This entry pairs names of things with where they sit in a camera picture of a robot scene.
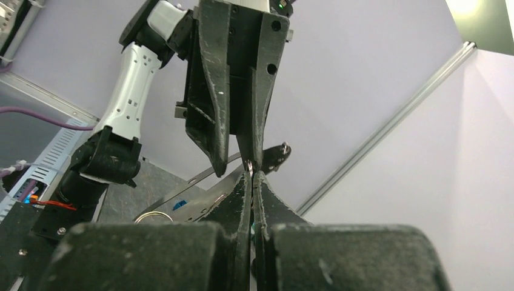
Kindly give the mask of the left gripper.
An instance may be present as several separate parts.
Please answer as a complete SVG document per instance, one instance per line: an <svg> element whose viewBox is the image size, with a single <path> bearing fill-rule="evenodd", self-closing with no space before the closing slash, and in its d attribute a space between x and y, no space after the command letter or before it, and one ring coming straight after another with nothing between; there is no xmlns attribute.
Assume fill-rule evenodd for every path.
<svg viewBox="0 0 514 291"><path fill-rule="evenodd" d="M229 121L248 171L262 168L267 114L292 1L199 1L182 21L188 62L182 116L216 176L228 164Z"/></svg>

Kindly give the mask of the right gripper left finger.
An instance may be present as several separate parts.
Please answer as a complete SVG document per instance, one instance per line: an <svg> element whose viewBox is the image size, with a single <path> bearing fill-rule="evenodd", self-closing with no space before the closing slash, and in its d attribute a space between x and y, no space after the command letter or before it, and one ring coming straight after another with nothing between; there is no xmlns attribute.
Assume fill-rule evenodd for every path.
<svg viewBox="0 0 514 291"><path fill-rule="evenodd" d="M202 221L72 227L39 290L248 290L252 176Z"/></svg>

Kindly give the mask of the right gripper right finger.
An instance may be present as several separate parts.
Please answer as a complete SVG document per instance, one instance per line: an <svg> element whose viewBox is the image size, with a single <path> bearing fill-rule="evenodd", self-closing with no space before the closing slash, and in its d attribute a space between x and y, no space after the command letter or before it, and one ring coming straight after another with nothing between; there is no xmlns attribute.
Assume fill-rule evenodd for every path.
<svg viewBox="0 0 514 291"><path fill-rule="evenodd" d="M258 290L450 290L439 256L416 227L314 225L253 175Z"/></svg>

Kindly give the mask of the metal keyring plate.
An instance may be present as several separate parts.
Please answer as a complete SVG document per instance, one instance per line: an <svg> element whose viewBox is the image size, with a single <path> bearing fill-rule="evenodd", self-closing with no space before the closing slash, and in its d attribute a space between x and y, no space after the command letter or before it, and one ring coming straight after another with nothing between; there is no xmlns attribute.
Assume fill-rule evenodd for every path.
<svg viewBox="0 0 514 291"><path fill-rule="evenodd" d="M276 172L290 156L291 151L292 148L286 142L264 150L264 159L261 170L266 175L270 172ZM187 184L172 190L170 193L148 206L133 219L133 222L136 224L140 223L143 219L153 215L161 216L172 222L197 221L208 214L208 212L215 208L215 206L217 206L223 199L229 196L239 175L244 171L245 166L240 164L236 169L234 169L234 171L209 188L205 193L194 198L186 197L186 191L214 173L214 171L209 168L190 179ZM173 210L170 214L167 214L162 210L158 210L159 207L163 206L167 202L177 203L180 201L185 201L186 203Z"/></svg>

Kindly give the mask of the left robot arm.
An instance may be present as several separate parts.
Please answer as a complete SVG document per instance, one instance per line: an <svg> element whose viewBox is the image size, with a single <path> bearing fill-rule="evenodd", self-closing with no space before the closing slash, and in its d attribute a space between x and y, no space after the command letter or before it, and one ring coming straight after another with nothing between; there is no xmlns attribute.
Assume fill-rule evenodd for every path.
<svg viewBox="0 0 514 291"><path fill-rule="evenodd" d="M206 154L211 174L221 176L236 159L228 154L236 136L249 171L275 171L290 154L284 144L262 148L264 127L284 46L291 40L292 1L199 1L184 9L169 1L146 1L119 42L122 64L112 97L88 140L32 227L36 236L59 241L74 225L89 222L111 184L135 187L141 163L141 119L156 72L172 57L188 63L184 99L175 117Z"/></svg>

